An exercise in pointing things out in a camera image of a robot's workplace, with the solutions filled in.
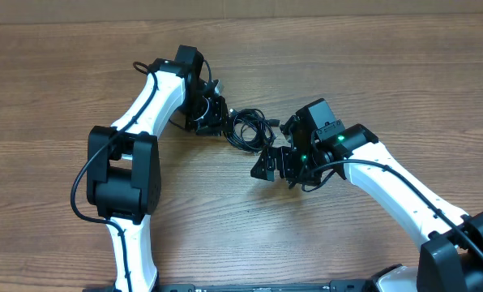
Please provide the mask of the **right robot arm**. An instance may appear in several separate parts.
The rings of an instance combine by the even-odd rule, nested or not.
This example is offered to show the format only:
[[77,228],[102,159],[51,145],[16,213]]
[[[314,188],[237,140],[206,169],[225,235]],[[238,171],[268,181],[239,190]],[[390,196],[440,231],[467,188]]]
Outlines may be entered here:
[[250,171],[315,191],[337,174],[370,195],[403,228],[418,264],[395,264],[367,279],[332,280],[330,291],[483,291],[483,212],[469,215],[410,174],[361,124],[345,127],[324,99],[300,108]]

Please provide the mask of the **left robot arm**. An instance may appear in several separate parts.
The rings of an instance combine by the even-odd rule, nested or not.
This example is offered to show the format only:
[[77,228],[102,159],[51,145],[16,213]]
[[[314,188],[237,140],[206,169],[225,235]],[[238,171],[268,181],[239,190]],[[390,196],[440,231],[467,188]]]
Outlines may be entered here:
[[108,127],[88,135],[88,160],[79,176],[113,241],[117,278],[110,291],[153,291],[158,271],[152,259],[150,220],[161,193],[158,142],[174,112],[196,135],[219,136],[229,112],[219,82],[201,70],[208,65],[197,48],[180,45],[172,60],[158,58],[134,67],[146,84],[131,107]]

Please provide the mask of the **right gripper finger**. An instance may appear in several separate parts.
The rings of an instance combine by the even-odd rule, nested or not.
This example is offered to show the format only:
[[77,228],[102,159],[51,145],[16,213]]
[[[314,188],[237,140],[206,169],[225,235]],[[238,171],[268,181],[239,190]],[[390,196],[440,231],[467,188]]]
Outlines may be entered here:
[[289,136],[293,133],[294,120],[289,119],[285,124],[280,125],[280,131],[283,135]]
[[250,176],[252,178],[274,182],[275,169],[275,158],[267,150],[263,150],[259,156],[259,159],[251,169]]

